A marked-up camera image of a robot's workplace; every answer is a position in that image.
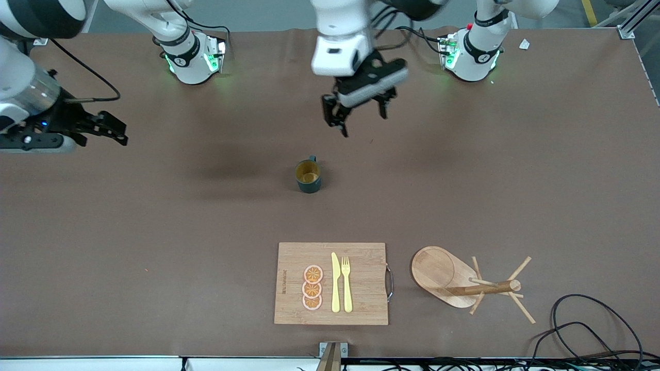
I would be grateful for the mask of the teal mug yellow inside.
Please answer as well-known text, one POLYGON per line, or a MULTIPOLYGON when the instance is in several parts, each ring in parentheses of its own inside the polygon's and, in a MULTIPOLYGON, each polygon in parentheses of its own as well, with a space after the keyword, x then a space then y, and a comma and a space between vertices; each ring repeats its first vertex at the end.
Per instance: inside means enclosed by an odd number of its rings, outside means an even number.
POLYGON ((295 167, 295 180, 303 193, 315 193, 321 188, 322 178, 317 157, 311 155, 295 167))

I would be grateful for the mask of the yellow plastic knife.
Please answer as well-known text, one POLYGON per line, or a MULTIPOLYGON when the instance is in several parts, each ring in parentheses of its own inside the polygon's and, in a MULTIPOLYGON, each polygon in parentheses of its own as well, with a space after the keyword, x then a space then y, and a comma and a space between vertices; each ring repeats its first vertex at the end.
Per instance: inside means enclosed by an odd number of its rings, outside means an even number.
POLYGON ((339 278, 341 275, 339 258, 335 252, 332 252, 332 312, 340 312, 339 278))

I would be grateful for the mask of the brown wooden strut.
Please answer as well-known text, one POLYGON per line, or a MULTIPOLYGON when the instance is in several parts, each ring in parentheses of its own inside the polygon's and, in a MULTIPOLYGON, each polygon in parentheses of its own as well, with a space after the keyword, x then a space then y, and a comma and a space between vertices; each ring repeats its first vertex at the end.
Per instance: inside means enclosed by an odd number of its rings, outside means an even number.
POLYGON ((341 343, 322 343, 320 361, 316 371, 341 371, 342 348, 341 343))

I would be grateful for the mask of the green-lit base connector box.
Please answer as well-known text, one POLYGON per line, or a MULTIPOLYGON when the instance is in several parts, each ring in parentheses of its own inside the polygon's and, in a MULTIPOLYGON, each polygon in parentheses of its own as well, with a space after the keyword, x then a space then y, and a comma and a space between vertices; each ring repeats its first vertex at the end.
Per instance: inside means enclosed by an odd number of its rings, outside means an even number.
POLYGON ((458 33, 438 37, 439 61, 443 70, 454 70, 460 56, 458 33))
POLYGON ((222 71, 226 44, 227 42, 224 39, 206 36, 204 58, 212 74, 222 71))

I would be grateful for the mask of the wooden mug tree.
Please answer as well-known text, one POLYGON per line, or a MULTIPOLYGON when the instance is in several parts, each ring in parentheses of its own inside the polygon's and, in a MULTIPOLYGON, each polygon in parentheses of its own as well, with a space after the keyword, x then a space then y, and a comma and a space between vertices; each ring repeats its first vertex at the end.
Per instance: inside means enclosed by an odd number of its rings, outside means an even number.
POLYGON ((526 256, 507 279, 485 280, 476 256, 471 264, 439 246, 423 247, 412 257, 410 270, 415 284, 446 305, 469 310, 474 315, 486 296, 500 295, 513 301, 531 324, 537 321, 522 303, 518 276, 531 262, 526 256))

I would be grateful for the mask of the aluminium frame profile with bracket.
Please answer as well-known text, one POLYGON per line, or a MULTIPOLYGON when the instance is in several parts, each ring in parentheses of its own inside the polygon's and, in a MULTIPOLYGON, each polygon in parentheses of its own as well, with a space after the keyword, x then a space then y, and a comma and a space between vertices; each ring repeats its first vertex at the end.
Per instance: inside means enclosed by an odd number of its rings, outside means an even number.
POLYGON ((618 12, 623 19, 617 29, 622 39, 634 39, 634 31, 654 12, 660 10, 660 0, 634 0, 632 4, 618 12))

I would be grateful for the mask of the table cover mat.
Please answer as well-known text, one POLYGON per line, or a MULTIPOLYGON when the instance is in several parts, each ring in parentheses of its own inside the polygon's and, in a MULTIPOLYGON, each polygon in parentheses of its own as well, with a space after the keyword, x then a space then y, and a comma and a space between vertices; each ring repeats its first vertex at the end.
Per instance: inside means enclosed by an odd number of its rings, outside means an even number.
POLYGON ((464 83, 420 40, 382 120, 324 122, 313 30, 235 33, 224 75, 176 80, 147 35, 61 44, 122 92, 90 104, 129 143, 0 154, 0 356, 524 357, 554 301, 598 298, 660 355, 660 108, 636 45, 609 29, 518 30, 464 83), (521 50, 521 40, 530 49, 521 50), (295 167, 311 155, 321 188, 295 167), (387 326, 279 326, 280 242, 384 242, 387 326), (415 284, 447 249, 485 280, 518 276, 474 315, 415 284))

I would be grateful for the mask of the yellow plastic fork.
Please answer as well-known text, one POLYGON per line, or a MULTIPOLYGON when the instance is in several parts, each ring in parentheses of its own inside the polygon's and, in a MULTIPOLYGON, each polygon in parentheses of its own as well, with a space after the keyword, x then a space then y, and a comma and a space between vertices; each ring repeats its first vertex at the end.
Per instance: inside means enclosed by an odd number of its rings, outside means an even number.
POLYGON ((341 258, 340 271, 343 277, 344 310, 346 313, 351 313, 353 312, 353 297, 352 297, 351 285, 350 285, 351 266, 350 266, 349 257, 344 256, 341 258))

